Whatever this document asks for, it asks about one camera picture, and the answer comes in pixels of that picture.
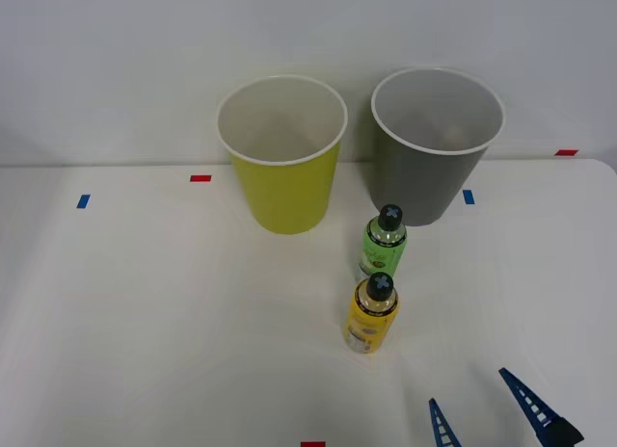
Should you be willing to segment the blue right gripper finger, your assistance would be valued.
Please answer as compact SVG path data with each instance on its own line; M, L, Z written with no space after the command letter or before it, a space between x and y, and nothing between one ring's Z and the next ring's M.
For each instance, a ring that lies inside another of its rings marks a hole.
M435 399L429 401L429 410L435 444L437 447L461 447Z
M574 447L584 440L583 434L574 425L557 414L509 370L503 367L499 374L543 447Z

